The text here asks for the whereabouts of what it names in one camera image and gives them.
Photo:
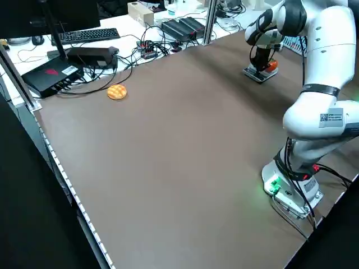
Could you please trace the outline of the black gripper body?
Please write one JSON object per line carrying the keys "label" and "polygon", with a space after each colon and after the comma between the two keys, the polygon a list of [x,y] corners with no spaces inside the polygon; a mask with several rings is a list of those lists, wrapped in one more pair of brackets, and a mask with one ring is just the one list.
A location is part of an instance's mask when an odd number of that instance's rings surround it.
{"label": "black gripper body", "polygon": [[270,52],[270,48],[257,47],[255,56],[252,58],[252,64],[254,66],[267,66],[270,61]]}

